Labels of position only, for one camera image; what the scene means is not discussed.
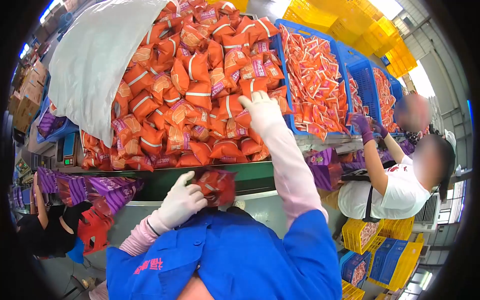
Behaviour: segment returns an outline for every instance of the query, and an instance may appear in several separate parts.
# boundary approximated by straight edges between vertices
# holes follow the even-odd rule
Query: purple glove
[[[372,126],[373,126],[373,131],[376,132],[376,133],[379,133],[382,136],[383,139],[387,136],[388,131],[387,131],[387,129],[385,129],[384,126],[382,126],[382,124],[373,120]]]
[[[355,129],[361,133],[363,144],[365,145],[369,140],[373,140],[373,133],[370,130],[370,124],[367,118],[361,114],[350,114],[350,123],[355,126]]]

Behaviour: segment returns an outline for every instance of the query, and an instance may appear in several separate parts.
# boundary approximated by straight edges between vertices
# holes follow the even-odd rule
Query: blue work jacket
[[[324,215],[299,216],[283,240],[248,218],[200,211],[146,253],[107,249],[110,300],[176,299],[197,271],[221,299],[341,299],[336,248]]]

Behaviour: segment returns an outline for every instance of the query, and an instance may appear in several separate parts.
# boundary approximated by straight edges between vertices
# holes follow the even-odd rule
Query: white t-shirt
[[[413,173],[413,161],[404,156],[400,164],[385,170],[388,176],[385,196],[372,191],[370,216],[380,219],[405,219],[421,210],[430,192],[424,189]],[[363,219],[372,185],[367,181],[349,181],[340,188],[338,207],[351,218]]]

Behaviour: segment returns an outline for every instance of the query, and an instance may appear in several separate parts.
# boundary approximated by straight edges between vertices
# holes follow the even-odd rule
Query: hair
[[[438,192],[440,194],[440,199],[445,199],[447,197],[448,184],[450,183],[450,177],[455,169],[455,152],[446,139],[442,138],[437,134],[431,134],[437,149],[440,153],[441,161],[443,162],[443,168],[440,173],[440,181],[438,186]]]

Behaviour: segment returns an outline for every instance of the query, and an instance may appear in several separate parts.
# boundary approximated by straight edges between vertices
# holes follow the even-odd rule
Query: white glove
[[[245,96],[240,96],[239,102],[248,109],[252,117],[250,126],[261,138],[264,138],[265,130],[273,124],[286,126],[278,102],[270,99],[266,92],[253,92],[251,101]]]
[[[148,224],[157,234],[185,223],[207,205],[200,186],[196,184],[185,186],[194,176],[194,171],[180,175],[163,200],[162,206],[148,217]]]

